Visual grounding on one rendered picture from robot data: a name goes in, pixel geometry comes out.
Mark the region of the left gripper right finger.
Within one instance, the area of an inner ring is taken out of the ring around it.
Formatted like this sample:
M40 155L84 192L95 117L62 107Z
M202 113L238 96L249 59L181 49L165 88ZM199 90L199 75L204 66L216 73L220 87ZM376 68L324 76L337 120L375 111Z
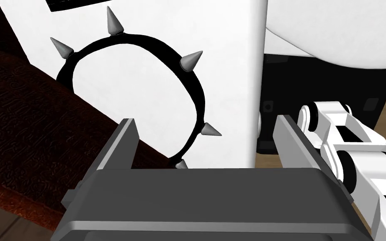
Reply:
M289 115L277 116L273 140L283 168L290 169L296 180L305 184L322 181L341 184Z

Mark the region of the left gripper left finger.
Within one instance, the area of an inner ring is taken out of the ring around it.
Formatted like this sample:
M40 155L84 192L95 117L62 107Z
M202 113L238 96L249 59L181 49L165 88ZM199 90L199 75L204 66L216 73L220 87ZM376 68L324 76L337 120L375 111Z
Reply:
M139 134L133 118L124 119L115 132L115 139L98 159L93 170L131 169L139 142Z

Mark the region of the brown textured table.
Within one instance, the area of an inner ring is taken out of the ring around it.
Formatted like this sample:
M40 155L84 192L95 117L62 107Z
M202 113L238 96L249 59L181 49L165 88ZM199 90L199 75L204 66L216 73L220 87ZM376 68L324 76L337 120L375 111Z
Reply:
M23 60L0 52L0 208L51 231L117 123Z

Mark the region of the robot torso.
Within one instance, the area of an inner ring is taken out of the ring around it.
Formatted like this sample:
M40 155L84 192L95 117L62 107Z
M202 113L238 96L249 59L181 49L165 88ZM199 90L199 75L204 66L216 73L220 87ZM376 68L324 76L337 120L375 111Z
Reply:
M205 121L190 168L253 166L272 147L274 117L310 101L343 101L371 129L386 101L386 0L98 0L51 11L50 0L0 0L29 62L55 78L64 64L51 40L75 51L108 37L107 8L125 31L157 38L194 69Z

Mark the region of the black spiked collar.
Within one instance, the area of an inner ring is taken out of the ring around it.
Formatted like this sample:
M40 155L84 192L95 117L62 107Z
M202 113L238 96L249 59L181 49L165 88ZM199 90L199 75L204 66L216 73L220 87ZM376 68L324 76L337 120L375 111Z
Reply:
M110 35L109 37L96 40L78 52L75 52L66 44L51 38L58 53L66 60L57 75L56 81L73 91L73 73L79 61L89 54L110 46L130 44L139 46L153 54L176 75L195 105L196 123L192 133L183 148L177 154L170 157L169 162L170 166L177 169L186 169L187 164L183 159L183 155L191 148L199 134L204 136L221 136L220 132L204 121L206 104L204 90L193 71L203 52L198 51L187 56L180 56L174 49L156 38L125 33L120 21L109 7L107 7L107 30Z

